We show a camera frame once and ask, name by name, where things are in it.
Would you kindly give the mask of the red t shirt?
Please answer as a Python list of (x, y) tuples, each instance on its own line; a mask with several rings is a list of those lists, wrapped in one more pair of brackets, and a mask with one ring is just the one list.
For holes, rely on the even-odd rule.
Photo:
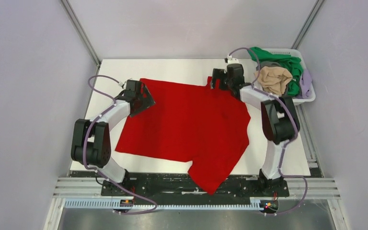
[(192, 180), (208, 194), (215, 193), (249, 146), (246, 105), (209, 85), (142, 81), (155, 104), (126, 119), (115, 150), (191, 161)]

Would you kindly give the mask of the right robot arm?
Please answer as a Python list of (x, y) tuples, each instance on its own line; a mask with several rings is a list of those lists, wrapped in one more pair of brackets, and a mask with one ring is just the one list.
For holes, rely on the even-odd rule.
[(299, 134), (300, 124), (294, 101), (290, 96), (277, 96), (258, 89), (246, 82), (240, 63), (228, 64), (225, 69), (213, 69), (212, 89), (230, 91), (237, 100), (261, 111), (262, 131), (267, 139), (265, 161), (259, 171), (258, 191), (271, 195), (284, 184), (281, 172), (287, 146)]

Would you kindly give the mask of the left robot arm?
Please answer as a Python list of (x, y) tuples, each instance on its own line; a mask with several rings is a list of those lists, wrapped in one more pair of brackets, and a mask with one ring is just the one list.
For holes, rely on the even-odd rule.
[(131, 190), (129, 172), (112, 157), (111, 130), (124, 118), (134, 117), (155, 104), (146, 84), (127, 80), (112, 103), (90, 119), (78, 119), (74, 124), (70, 156), (88, 170), (94, 170), (113, 184), (119, 195)]

